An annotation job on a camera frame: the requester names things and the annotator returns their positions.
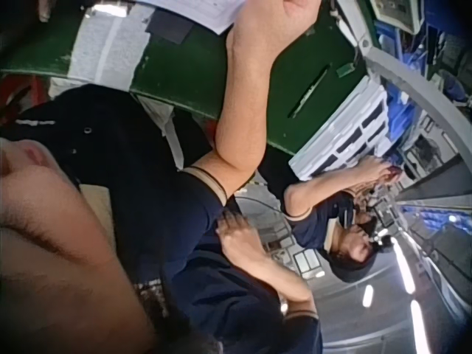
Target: document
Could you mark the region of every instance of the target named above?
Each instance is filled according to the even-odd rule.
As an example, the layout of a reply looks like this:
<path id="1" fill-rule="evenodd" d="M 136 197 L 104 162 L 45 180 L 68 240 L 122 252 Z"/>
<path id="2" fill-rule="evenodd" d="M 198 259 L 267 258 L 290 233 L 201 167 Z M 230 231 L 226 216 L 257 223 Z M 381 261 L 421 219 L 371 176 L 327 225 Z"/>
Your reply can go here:
<path id="1" fill-rule="evenodd" d="M 236 19 L 245 0 L 136 0 L 187 17 L 220 35 Z"/>

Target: green surface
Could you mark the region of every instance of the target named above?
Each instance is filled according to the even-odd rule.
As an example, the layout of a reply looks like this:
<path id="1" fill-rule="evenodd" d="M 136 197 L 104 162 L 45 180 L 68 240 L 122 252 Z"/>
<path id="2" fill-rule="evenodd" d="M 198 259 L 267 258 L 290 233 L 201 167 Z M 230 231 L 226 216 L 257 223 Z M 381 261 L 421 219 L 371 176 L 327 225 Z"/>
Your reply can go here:
<path id="1" fill-rule="evenodd" d="M 81 14 L 56 14 L 19 50 L 0 63 L 0 70 L 64 77 L 70 63 Z M 354 49 L 339 32 L 324 4 L 314 33 L 302 36 L 275 63 L 268 106 L 268 140 L 296 153 L 326 122 L 357 85 L 363 64 L 338 78 L 336 70 L 353 60 Z M 289 119 L 314 78 L 331 69 L 296 119 Z M 131 91 L 217 118 L 226 80 L 224 36 L 195 25 L 181 45 L 151 39 L 136 68 Z"/>

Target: navy blue shirt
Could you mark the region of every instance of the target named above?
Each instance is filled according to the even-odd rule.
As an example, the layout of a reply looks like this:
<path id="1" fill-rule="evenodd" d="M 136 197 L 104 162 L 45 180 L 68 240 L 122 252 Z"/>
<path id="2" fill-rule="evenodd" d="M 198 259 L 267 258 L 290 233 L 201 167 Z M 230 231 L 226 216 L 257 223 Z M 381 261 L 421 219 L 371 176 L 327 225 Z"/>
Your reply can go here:
<path id="1" fill-rule="evenodd" d="M 179 173 L 161 131 L 124 92 L 85 86 L 25 112 L 6 139 L 47 146 L 75 184 L 109 188 L 117 254 L 131 282 L 169 281 L 173 301 L 225 353 L 320 353 L 317 319 L 284 322 L 274 289 L 236 269 L 215 234 L 223 206 L 202 181 Z M 237 208 L 234 201 L 230 208 Z"/>
<path id="2" fill-rule="evenodd" d="M 350 225 L 353 222 L 353 210 L 353 197 L 346 192 L 338 192 L 314 206 L 306 218 L 300 221 L 288 219 L 288 223 L 301 247 L 320 250 L 325 244 L 328 221 L 339 218 L 341 225 L 344 225 L 344 222 Z"/>

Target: wire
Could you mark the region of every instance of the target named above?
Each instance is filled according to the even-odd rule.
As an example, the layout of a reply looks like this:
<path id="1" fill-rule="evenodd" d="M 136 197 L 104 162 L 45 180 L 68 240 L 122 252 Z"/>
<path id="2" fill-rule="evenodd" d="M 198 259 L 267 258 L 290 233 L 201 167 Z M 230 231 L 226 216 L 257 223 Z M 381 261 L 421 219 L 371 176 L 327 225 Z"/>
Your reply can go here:
<path id="1" fill-rule="evenodd" d="M 259 201 L 257 199 L 254 199 L 254 198 L 250 198 L 250 197 L 238 197 L 238 196 L 235 196 L 236 199 L 246 199 L 247 201 L 255 201 L 259 204 L 262 204 L 263 206 L 269 208 L 270 210 L 274 210 L 275 212 L 278 212 L 282 215 L 285 215 L 282 211 L 278 210 L 278 209 L 275 209 L 274 207 L 268 205 L 267 203 L 264 203 L 263 201 Z"/>

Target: forearm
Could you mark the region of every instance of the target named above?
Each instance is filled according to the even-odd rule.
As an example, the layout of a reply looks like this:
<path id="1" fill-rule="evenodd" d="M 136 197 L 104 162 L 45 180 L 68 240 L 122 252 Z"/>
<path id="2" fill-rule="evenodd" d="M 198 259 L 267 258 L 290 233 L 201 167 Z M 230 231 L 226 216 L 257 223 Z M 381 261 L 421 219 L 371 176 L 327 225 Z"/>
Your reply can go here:
<path id="1" fill-rule="evenodd" d="M 290 216 L 299 216 L 335 193 L 361 182 L 357 168 L 323 173 L 314 179 L 292 184 L 284 194 L 284 203 Z"/>
<path id="2" fill-rule="evenodd" d="M 242 60 L 228 49 L 223 111 L 216 130 L 217 154 L 238 171 L 252 174 L 266 148 L 271 63 Z"/>
<path id="3" fill-rule="evenodd" d="M 259 262 L 248 270 L 254 278 L 269 284 L 289 302 L 312 302 L 313 294 L 306 282 L 296 273 L 271 258 Z"/>

